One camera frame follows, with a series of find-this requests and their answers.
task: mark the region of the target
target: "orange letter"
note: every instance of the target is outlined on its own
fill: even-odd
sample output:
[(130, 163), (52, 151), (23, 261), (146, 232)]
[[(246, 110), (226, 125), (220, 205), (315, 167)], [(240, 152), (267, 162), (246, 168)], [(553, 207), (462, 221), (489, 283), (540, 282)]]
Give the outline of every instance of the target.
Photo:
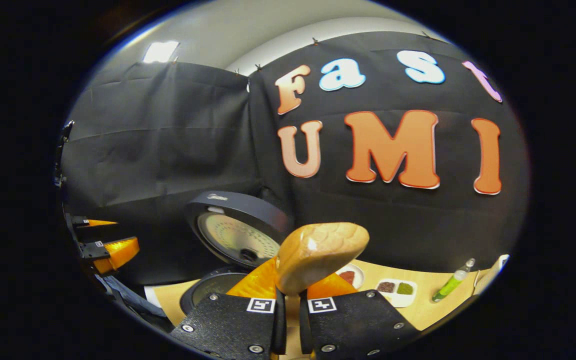
[(297, 109), (297, 107), (302, 104), (301, 98), (295, 97), (295, 92), (297, 92), (297, 94), (304, 93), (306, 82), (304, 82), (304, 78), (300, 75), (306, 76), (310, 73), (311, 68), (302, 64), (302, 66), (286, 73), (286, 75), (281, 76), (274, 82), (279, 88), (279, 109), (277, 109), (277, 114), (282, 116), (291, 110)]
[(306, 148), (308, 149), (308, 161), (305, 164), (297, 161), (295, 151), (295, 126), (282, 127), (277, 131), (281, 139), (281, 155), (283, 166), (288, 173), (299, 178), (310, 178), (320, 170), (322, 164), (322, 153), (320, 151), (320, 130), (323, 124), (321, 121), (307, 121), (301, 125), (301, 130), (306, 134)]
[(496, 195), (501, 192), (499, 178), (499, 127), (485, 118), (474, 118), (470, 122), (479, 134), (481, 144), (481, 168), (475, 179), (475, 191), (480, 194)]
[(436, 189), (439, 176), (435, 173), (435, 125), (437, 115), (424, 110), (407, 111), (391, 137), (386, 126), (370, 111), (352, 112), (345, 116), (352, 128), (354, 158), (345, 177), (352, 182), (372, 183), (377, 174), (370, 168), (374, 160), (384, 183), (390, 183), (404, 157), (406, 168), (399, 175), (405, 187)]

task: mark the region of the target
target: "wooden table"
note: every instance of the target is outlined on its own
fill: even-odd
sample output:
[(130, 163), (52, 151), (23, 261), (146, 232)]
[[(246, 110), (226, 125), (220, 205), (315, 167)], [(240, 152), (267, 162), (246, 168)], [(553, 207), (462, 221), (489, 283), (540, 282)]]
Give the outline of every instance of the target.
[[(473, 295), (474, 280), (476, 276), (484, 276), (488, 269), (483, 269), (468, 274), (466, 279), (439, 302), (433, 302), (433, 294), (448, 281), (452, 273), (437, 273), (412, 271), (406, 269), (391, 268), (365, 262), (352, 260), (363, 271), (364, 281), (359, 291), (376, 289), (382, 279), (396, 279), (412, 281), (416, 283), (417, 290), (414, 301), (407, 307), (398, 307), (397, 310), (417, 330), (422, 331), (443, 319), (455, 310), (461, 303)], [(181, 310), (179, 301), (181, 296), (199, 280), (182, 282), (180, 284), (163, 285), (153, 289), (157, 300), (170, 322), (178, 325), (186, 314)], [(286, 297), (286, 354), (279, 356), (279, 360), (307, 359), (308, 355), (302, 354), (299, 341), (299, 298)]]

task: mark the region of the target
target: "green bottle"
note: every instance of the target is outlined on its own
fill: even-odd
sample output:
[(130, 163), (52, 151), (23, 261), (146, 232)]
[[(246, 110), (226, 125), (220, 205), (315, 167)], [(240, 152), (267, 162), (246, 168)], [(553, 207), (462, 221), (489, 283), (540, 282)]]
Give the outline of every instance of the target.
[(439, 303), (439, 301), (448, 296), (448, 294), (450, 294), (459, 284), (462, 283), (462, 281), (464, 281), (474, 265), (475, 259), (466, 261), (466, 265), (455, 271), (448, 282), (446, 282), (445, 285), (439, 289), (439, 291), (435, 292), (435, 294), (432, 296), (432, 301)]

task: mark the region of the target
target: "white plate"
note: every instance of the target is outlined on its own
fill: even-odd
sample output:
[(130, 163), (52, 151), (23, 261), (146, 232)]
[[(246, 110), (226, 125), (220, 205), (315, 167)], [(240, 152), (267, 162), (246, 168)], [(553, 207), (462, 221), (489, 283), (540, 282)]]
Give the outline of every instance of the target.
[(354, 279), (352, 280), (352, 287), (359, 290), (359, 288), (361, 288), (362, 285), (364, 284), (364, 272), (362, 271), (362, 269), (359, 268), (359, 266), (357, 266), (355, 264), (348, 264), (348, 265), (345, 265), (344, 267), (342, 267), (341, 269), (338, 269), (336, 271), (336, 274), (339, 275), (339, 274), (341, 274), (343, 272), (347, 272), (347, 271), (354, 272)]
[[(417, 296), (417, 283), (416, 282), (412, 282), (412, 281), (408, 281), (408, 280), (399, 280), (398, 278), (382, 278), (381, 280), (379, 280), (377, 282), (377, 284), (375, 284), (375, 290), (377, 290), (377, 288), (379, 287), (379, 284), (381, 283), (393, 283), (395, 285), (395, 288), (393, 289), (393, 292), (384, 292), (384, 291), (379, 291), (386, 299), (388, 299), (390, 301), (390, 303), (395, 307), (395, 308), (406, 308), (407, 306), (410, 306), (412, 304), (412, 302), (415, 300), (415, 297)], [(412, 287), (412, 294), (398, 294), (397, 290), (400, 287), (400, 284), (408, 284)]]

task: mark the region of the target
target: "blue letter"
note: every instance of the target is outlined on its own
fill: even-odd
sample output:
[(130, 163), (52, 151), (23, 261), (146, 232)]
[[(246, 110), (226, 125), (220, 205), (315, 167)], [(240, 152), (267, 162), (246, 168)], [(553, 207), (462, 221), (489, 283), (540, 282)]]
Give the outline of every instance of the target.
[(321, 68), (321, 73), (325, 75), (319, 80), (319, 87), (324, 91), (356, 88), (366, 81), (366, 76), (359, 73), (359, 64), (353, 59), (330, 61)]
[(444, 72), (436, 65), (437, 60), (423, 51), (399, 51), (397, 60), (408, 67), (406, 75), (418, 83), (441, 84), (446, 80)]

